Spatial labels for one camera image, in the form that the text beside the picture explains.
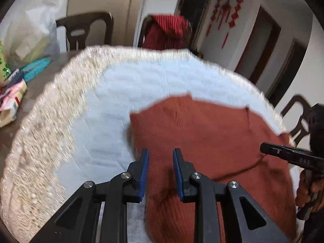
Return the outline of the rust red knit sweater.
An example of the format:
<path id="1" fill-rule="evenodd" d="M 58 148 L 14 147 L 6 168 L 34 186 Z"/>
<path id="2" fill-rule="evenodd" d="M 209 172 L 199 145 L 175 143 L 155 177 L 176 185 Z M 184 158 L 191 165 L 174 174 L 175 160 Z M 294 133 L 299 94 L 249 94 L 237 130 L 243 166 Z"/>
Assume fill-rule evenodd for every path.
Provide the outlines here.
<path id="1" fill-rule="evenodd" d="M 194 100 L 169 97 L 130 114 L 138 150 L 149 150 L 146 231 L 153 242 L 192 242 L 194 205 L 180 201 L 173 150 L 179 148 L 195 169 L 220 183 L 239 182 L 290 240 L 296 237 L 296 213 L 288 164 L 263 155 L 260 145 L 288 145 L 287 133 L 275 133 L 259 115 Z"/>

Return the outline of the dark wooden chair right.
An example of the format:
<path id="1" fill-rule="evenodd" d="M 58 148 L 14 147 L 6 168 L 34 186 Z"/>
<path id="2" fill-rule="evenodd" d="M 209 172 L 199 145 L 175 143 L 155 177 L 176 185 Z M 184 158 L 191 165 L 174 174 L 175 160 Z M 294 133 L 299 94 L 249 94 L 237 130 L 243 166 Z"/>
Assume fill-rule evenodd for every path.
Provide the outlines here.
<path id="1" fill-rule="evenodd" d="M 308 114 L 311 105 L 301 94 L 295 94 L 280 112 L 289 133 L 289 143 L 296 148 L 310 149 Z"/>

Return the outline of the cream lace tablecloth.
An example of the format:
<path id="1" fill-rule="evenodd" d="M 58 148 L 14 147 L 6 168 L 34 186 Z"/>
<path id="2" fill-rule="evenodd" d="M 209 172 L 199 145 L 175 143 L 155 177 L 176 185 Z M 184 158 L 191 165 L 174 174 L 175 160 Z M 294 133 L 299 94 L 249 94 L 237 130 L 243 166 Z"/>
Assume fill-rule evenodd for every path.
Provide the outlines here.
<path id="1" fill-rule="evenodd" d="M 29 242 L 68 199 L 58 171 L 76 151 L 72 124 L 86 110 L 86 95 L 98 86 L 104 71 L 124 62 L 187 59 L 190 56 L 196 57 L 185 49 L 90 47 L 72 58 L 53 81 L 46 84 L 14 137 L 1 183 L 1 216 L 18 242 Z M 169 97 L 184 95 L 213 103 L 195 99 L 190 93 Z M 130 242 L 153 242 L 147 234 L 145 221 L 146 196 L 139 205 L 129 206 L 127 232 Z"/>

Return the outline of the cream cardboard box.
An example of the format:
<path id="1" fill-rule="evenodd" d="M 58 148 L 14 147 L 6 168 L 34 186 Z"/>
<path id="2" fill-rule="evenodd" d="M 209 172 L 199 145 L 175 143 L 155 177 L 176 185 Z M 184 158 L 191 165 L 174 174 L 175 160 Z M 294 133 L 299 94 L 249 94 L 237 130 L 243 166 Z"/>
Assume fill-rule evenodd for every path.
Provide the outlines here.
<path id="1" fill-rule="evenodd" d="M 10 124 L 16 119 L 17 110 L 20 107 L 26 90 L 27 84 L 25 83 L 23 90 L 17 93 L 14 97 L 9 98 L 6 103 L 1 105 L 1 128 Z"/>

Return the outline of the teal glittery pouch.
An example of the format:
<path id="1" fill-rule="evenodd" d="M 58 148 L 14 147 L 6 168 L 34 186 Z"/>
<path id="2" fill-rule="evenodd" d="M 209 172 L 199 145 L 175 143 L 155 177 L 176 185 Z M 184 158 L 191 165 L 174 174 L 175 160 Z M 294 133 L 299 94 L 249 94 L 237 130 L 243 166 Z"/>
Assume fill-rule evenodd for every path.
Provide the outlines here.
<path id="1" fill-rule="evenodd" d="M 32 81 L 39 74 L 41 74 L 47 67 L 51 64 L 52 59 L 50 58 L 41 58 L 37 59 L 34 62 L 29 63 L 21 69 L 24 73 L 23 79 L 26 83 Z"/>

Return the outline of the green leaf print package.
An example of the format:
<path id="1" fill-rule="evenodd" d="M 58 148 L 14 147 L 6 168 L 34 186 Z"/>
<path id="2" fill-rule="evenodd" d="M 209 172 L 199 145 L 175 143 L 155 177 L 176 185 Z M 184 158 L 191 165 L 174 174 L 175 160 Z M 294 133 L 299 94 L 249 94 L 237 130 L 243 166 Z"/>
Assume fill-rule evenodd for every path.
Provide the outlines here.
<path id="1" fill-rule="evenodd" d="M 9 68 L 5 56 L 3 53 L 3 44 L 0 41 L 0 82 L 2 83 L 11 75 L 11 69 Z"/>

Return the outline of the red Chinese knot decorations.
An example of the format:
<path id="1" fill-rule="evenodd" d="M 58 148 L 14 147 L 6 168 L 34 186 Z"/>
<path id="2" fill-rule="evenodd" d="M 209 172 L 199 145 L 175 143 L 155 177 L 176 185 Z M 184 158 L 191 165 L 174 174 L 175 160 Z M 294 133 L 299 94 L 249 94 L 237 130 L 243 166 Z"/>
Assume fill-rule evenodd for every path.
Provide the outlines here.
<path id="1" fill-rule="evenodd" d="M 221 49 L 223 49 L 226 45 L 231 29 L 236 27 L 236 20 L 239 18 L 239 11 L 242 9 L 241 5 L 242 3 L 244 3 L 244 0 L 236 0 L 235 5 L 232 6 L 230 0 L 226 0 L 221 3 L 222 1 L 223 0 L 216 0 L 205 34 L 205 37 L 209 36 L 213 28 L 213 24 L 215 23 L 217 23 L 218 31 L 222 28 L 223 25 L 228 25 Z"/>

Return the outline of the dark wooden chair far left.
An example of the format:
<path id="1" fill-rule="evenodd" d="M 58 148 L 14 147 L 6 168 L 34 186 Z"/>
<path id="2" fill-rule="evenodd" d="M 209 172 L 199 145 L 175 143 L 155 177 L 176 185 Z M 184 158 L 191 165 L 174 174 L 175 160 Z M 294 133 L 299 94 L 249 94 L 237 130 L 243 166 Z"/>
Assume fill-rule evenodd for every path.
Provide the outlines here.
<path id="1" fill-rule="evenodd" d="M 102 20 L 106 25 L 104 44 L 111 45 L 114 18 L 109 12 L 91 12 L 72 15 L 56 20 L 57 27 L 64 27 L 69 50 L 82 50 L 86 48 L 86 39 L 90 33 L 91 24 Z"/>

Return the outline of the white plastic bag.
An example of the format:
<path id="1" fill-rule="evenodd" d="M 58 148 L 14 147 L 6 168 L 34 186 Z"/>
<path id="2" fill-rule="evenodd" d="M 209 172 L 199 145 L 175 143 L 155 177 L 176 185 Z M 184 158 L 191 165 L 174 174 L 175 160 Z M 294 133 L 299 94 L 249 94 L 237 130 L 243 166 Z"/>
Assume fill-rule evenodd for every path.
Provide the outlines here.
<path id="1" fill-rule="evenodd" d="M 33 0 L 12 20 L 3 47 L 12 70 L 60 52 L 55 17 L 62 4 L 62 0 Z"/>

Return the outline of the pink handled scissors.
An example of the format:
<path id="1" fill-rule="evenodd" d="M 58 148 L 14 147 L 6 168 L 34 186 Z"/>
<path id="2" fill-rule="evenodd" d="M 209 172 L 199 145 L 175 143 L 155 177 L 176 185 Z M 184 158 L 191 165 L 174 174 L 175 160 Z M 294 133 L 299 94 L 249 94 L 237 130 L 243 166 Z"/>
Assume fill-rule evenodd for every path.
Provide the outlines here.
<path id="1" fill-rule="evenodd" d="M 21 80 L 19 83 L 9 87 L 3 94 L 1 94 L 1 105 L 6 103 L 9 98 L 14 97 L 17 93 L 24 89 L 25 81 Z"/>

